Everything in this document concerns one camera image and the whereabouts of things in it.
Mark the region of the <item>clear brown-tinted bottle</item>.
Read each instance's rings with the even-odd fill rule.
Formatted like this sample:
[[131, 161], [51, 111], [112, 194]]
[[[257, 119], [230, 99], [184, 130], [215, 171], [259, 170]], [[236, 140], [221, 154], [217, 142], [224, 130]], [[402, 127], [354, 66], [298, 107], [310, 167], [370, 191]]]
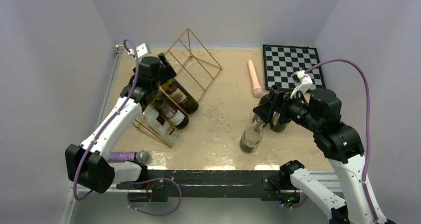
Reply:
[[243, 131], [239, 146], [245, 153], [254, 153], [262, 142], [264, 124], [264, 120], [257, 116], [253, 124]]

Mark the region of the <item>dark green wine bottle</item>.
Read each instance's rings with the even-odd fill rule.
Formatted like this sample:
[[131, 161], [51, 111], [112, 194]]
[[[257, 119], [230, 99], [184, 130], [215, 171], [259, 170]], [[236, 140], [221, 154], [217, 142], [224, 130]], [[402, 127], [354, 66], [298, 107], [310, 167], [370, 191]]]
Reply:
[[189, 123], [187, 115], [181, 111], [170, 99], [159, 91], [151, 105], [158, 113], [166, 118], [177, 129], [185, 128]]

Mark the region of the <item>clear glass liquor bottle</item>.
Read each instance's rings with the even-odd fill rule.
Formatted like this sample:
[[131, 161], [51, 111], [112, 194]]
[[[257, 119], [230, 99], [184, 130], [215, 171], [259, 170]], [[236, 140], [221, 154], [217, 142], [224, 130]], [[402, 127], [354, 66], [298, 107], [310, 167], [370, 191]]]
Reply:
[[143, 115], [146, 126], [171, 148], [179, 138], [179, 131], [152, 106], [147, 106]]

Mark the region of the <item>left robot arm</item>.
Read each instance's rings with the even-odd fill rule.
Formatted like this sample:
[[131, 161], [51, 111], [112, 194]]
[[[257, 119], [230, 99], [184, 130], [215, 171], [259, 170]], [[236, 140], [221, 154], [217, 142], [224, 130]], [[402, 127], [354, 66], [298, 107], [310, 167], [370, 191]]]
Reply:
[[117, 183], [129, 182], [137, 189], [147, 185], [147, 167], [139, 161], [109, 163], [112, 150], [125, 130], [155, 99], [161, 84], [176, 72], [163, 53], [144, 56], [137, 62], [135, 75], [123, 89], [113, 110], [81, 144], [65, 150], [68, 178], [73, 182], [73, 196], [81, 185], [89, 192], [104, 193]]

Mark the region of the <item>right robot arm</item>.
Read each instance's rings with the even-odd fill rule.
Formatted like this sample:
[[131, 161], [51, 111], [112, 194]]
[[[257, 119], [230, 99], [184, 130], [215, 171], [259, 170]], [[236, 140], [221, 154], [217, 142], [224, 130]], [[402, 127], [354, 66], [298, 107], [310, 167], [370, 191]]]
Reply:
[[364, 169], [368, 151], [358, 132], [341, 121], [341, 107], [337, 95], [326, 88], [313, 90], [306, 101], [273, 87], [269, 100], [253, 112], [266, 123], [278, 113], [281, 124], [295, 122], [311, 131], [317, 148], [334, 169], [343, 197], [312, 178], [296, 160], [280, 167], [279, 183], [283, 187], [303, 192], [331, 224], [388, 224], [390, 220], [382, 213]]

